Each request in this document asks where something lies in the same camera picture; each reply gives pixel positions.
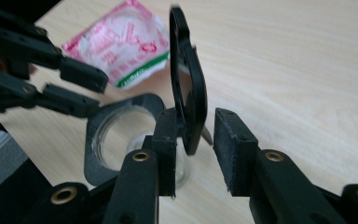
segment candy wrapper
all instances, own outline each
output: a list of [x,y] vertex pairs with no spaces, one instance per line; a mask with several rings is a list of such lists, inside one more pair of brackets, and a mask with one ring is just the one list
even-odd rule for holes
[[62,45],[69,57],[100,68],[122,89],[164,68],[169,47],[162,20],[137,0],[123,2]]

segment light wood tabletop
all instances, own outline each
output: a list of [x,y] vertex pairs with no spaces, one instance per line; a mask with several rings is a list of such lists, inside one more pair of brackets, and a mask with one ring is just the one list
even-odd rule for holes
[[[262,149],[292,158],[309,180],[340,194],[358,183],[358,1],[141,1],[168,27],[171,4],[185,12],[214,110],[236,112]],[[119,4],[64,0],[37,25],[60,46]],[[155,92],[173,106],[169,67],[129,91],[96,94],[40,68],[31,82],[54,83],[104,104]],[[86,119],[44,108],[9,109],[0,120],[51,184],[87,183]],[[160,198],[160,223],[252,223],[248,198],[227,193],[204,140],[189,158],[190,176],[175,200]]]

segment wooden table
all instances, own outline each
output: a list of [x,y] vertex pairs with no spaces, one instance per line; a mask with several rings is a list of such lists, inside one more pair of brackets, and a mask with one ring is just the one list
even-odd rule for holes
[[[171,2],[142,2],[168,24]],[[65,0],[37,24],[60,46],[118,3]],[[312,183],[337,194],[358,183],[358,1],[177,3],[205,75],[209,130],[217,107],[235,111],[261,148],[289,155]],[[152,91],[173,106],[168,69],[130,91],[109,88],[105,95],[39,68],[32,83],[40,90],[46,82],[105,104]],[[88,184],[83,175],[85,119],[16,108],[0,120],[51,184]],[[230,197],[204,140],[190,158],[190,168],[177,198],[160,198],[161,223],[253,222],[249,200]]]

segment pink and white packet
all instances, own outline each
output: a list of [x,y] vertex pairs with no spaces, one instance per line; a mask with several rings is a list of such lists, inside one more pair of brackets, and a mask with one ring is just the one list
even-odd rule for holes
[[129,89],[163,69],[169,36],[162,20],[127,0],[62,45],[71,58],[98,67],[109,83]]

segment pink plastic package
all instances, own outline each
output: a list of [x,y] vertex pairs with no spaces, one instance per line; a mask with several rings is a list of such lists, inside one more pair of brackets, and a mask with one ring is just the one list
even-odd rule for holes
[[100,68],[122,89],[163,69],[169,48],[162,20],[137,0],[123,2],[62,45],[69,57]]

